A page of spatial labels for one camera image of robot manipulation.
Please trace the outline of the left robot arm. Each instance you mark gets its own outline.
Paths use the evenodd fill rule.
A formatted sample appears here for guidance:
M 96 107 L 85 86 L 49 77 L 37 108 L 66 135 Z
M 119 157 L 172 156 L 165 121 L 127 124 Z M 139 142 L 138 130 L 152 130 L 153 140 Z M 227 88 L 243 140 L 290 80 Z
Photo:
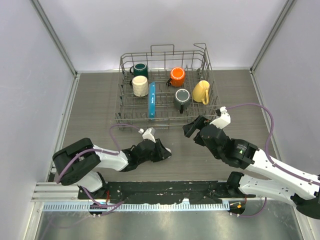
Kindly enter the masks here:
M 52 160 L 58 183 L 63 186 L 76 184 L 84 193 L 100 200 L 109 187 L 102 174 L 94 171 L 95 168 L 129 172 L 145 162 L 156 163 L 171 156 L 171 150 L 158 138 L 155 141 L 144 139 L 130 148 L 115 151 L 94 145 L 86 137 L 54 153 Z

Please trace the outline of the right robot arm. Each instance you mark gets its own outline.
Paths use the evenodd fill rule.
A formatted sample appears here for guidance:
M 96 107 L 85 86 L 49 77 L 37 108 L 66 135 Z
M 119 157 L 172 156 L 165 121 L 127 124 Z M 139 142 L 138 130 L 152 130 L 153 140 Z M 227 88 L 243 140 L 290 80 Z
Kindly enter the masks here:
M 206 147 L 217 160 L 266 177 L 261 180 L 234 171 L 227 180 L 226 193 L 233 198 L 243 194 L 282 201 L 301 214 L 318 220 L 320 177 L 270 157 L 248 141 L 229 138 L 223 129 L 230 123 L 230 115 L 224 112 L 214 120 L 200 115 L 182 127 L 187 138 L 198 130 L 194 142 Z

